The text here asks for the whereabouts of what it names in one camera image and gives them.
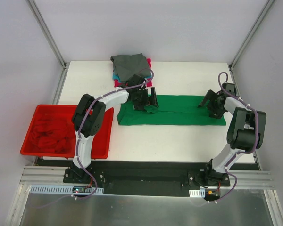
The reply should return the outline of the green t-shirt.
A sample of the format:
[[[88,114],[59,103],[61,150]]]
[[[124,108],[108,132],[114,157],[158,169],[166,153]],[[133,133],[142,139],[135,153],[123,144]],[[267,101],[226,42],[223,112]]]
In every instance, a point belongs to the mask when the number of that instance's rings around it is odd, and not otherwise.
[[[198,108],[203,98],[203,96],[158,95],[159,108],[147,106],[144,111],[134,110],[133,102],[129,101],[121,104],[117,121],[120,126],[226,126],[224,117],[212,118],[207,108]]]

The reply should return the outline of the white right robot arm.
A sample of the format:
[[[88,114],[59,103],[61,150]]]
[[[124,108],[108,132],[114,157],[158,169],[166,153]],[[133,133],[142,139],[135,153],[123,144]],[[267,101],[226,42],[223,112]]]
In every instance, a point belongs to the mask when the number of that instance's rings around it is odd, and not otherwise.
[[[234,84],[223,83],[219,92],[209,90],[198,105],[205,106],[212,118],[220,119],[225,112],[229,112],[232,119],[226,135],[226,146],[195,176],[195,182],[203,182],[205,186],[219,182],[224,184],[232,165],[243,155],[252,154],[262,146],[266,113],[254,110],[236,94]]]

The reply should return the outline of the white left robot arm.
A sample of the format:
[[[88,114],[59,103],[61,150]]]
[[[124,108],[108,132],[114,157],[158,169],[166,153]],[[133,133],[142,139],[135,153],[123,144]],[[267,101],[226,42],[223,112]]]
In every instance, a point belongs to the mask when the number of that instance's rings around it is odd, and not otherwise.
[[[144,111],[151,106],[159,108],[155,87],[151,87],[151,94],[148,94],[147,84],[150,80],[135,74],[129,81],[115,90],[99,97],[85,94],[81,97],[79,104],[72,116],[72,123],[75,129],[76,145],[73,163],[70,166],[68,175],[74,177],[79,183],[86,183],[92,176],[87,167],[91,163],[92,144],[95,135],[101,129],[104,114],[107,110],[133,102],[133,109]]]

